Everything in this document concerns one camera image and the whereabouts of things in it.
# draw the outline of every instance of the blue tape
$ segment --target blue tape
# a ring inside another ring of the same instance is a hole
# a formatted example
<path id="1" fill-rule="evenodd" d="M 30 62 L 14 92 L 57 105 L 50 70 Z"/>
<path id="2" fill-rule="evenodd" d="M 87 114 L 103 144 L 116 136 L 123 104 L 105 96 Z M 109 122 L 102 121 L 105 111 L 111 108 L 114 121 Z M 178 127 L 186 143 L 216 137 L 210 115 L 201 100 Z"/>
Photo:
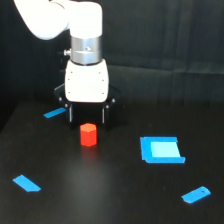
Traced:
<path id="1" fill-rule="evenodd" d="M 189 204 L 198 201 L 201 198 L 204 198 L 210 195 L 211 192 L 206 187 L 199 187 L 198 189 L 191 191 L 188 194 L 182 196 L 183 200 Z"/>
<path id="2" fill-rule="evenodd" d="M 176 142 L 151 142 L 153 157 L 180 157 Z"/>
<path id="3" fill-rule="evenodd" d="M 39 191 L 41 189 L 23 175 L 18 176 L 17 178 L 13 179 L 13 181 L 27 192 Z"/>
<path id="4" fill-rule="evenodd" d="M 61 113 L 65 112 L 65 111 L 66 111 L 65 108 L 61 107 L 61 108 L 59 108 L 57 110 L 54 110 L 54 111 L 51 111 L 49 113 L 44 114 L 44 116 L 46 118 L 50 118 L 50 117 L 56 116 L 58 114 L 61 114 Z"/>
<path id="5" fill-rule="evenodd" d="M 161 147 L 158 148 L 157 155 L 159 157 L 153 156 L 153 150 L 152 150 L 152 142 L 158 143 L 158 141 L 161 141 L 163 143 L 165 142 L 177 142 L 176 137 L 141 137 L 140 138 L 140 144 L 141 144 L 141 153 L 142 153 L 142 160 L 145 160 L 147 163 L 185 163 L 185 157 L 180 157 L 179 150 L 178 153 L 175 151 L 172 151 L 171 157 L 168 157 L 167 153 L 164 154 L 165 156 L 162 157 L 162 153 L 158 153 Z"/>
<path id="6" fill-rule="evenodd" d="M 143 137 L 150 142 L 177 142 L 176 137 Z"/>
<path id="7" fill-rule="evenodd" d="M 146 159 L 147 163 L 185 163 L 185 157 L 152 157 Z"/>

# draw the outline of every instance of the red hexagonal block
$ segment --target red hexagonal block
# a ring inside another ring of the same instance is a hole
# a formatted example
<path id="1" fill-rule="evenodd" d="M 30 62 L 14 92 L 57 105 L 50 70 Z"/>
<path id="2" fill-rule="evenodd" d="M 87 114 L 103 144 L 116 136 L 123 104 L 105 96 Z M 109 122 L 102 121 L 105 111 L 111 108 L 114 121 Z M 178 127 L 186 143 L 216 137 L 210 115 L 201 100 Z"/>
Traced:
<path id="1" fill-rule="evenodd" d="M 81 145 L 92 146 L 97 143 L 97 130 L 94 124 L 83 124 L 80 126 Z"/>

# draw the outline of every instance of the blue tape strip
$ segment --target blue tape strip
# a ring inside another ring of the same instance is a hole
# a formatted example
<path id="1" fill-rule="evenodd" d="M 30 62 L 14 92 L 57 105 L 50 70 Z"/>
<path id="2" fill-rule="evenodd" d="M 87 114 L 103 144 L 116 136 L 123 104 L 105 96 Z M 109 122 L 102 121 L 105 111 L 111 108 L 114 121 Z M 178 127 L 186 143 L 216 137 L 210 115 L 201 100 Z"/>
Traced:
<path id="1" fill-rule="evenodd" d="M 24 177 L 23 175 L 18 176 L 17 178 L 13 179 L 13 181 L 27 192 L 39 191 L 41 189 L 36 184 L 34 184 L 32 181 L 30 181 L 29 179 Z"/>
<path id="2" fill-rule="evenodd" d="M 188 194 L 182 196 L 183 200 L 189 204 L 198 201 L 201 198 L 204 198 L 210 195 L 211 192 L 206 187 L 199 187 L 198 189 L 191 191 Z"/>
<path id="3" fill-rule="evenodd" d="M 150 142 L 177 142 L 176 137 L 143 137 Z"/>
<path id="4" fill-rule="evenodd" d="M 177 142 L 176 137 L 141 137 L 141 152 L 142 160 L 145 160 L 147 163 L 185 163 L 185 157 L 153 157 L 151 142 Z"/>
<path id="5" fill-rule="evenodd" d="M 61 113 L 65 112 L 65 111 L 66 111 L 65 108 L 61 107 L 61 108 L 59 108 L 57 110 L 54 110 L 54 111 L 51 111 L 49 113 L 44 114 L 44 116 L 46 118 L 50 118 L 50 117 L 56 116 L 58 114 L 61 114 Z"/>
<path id="6" fill-rule="evenodd" d="M 185 163 L 185 157 L 152 157 L 146 160 L 147 163 Z"/>

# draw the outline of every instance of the blue square tape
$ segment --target blue square tape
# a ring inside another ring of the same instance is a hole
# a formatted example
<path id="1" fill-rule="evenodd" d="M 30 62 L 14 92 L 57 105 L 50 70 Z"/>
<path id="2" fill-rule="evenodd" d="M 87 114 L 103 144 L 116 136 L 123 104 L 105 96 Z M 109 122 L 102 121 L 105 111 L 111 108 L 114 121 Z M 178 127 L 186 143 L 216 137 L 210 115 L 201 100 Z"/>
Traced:
<path id="1" fill-rule="evenodd" d="M 176 137 L 141 137 L 142 160 L 147 163 L 185 163 Z"/>

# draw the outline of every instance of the white plastic casing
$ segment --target white plastic casing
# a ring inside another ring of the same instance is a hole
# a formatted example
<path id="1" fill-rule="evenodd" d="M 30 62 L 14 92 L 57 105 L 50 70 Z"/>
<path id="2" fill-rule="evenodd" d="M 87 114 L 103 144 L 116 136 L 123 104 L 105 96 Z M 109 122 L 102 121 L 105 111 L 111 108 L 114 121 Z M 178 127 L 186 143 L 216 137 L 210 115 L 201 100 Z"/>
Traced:
<path id="1" fill-rule="evenodd" d="M 68 13 L 59 4 L 48 0 L 14 0 L 14 2 L 29 30 L 42 40 L 55 38 L 69 25 Z"/>
<path id="2" fill-rule="evenodd" d="M 65 94 L 71 102 L 102 103 L 107 99 L 109 76 L 106 61 L 83 66 L 67 63 Z"/>
<path id="3" fill-rule="evenodd" d="M 102 8 L 95 2 L 79 2 L 70 13 L 70 34 L 80 39 L 102 35 Z"/>
<path id="4" fill-rule="evenodd" d="M 95 2 L 69 0 L 14 0 L 29 30 L 38 38 L 50 40 L 70 29 L 80 39 L 102 35 L 102 8 Z"/>

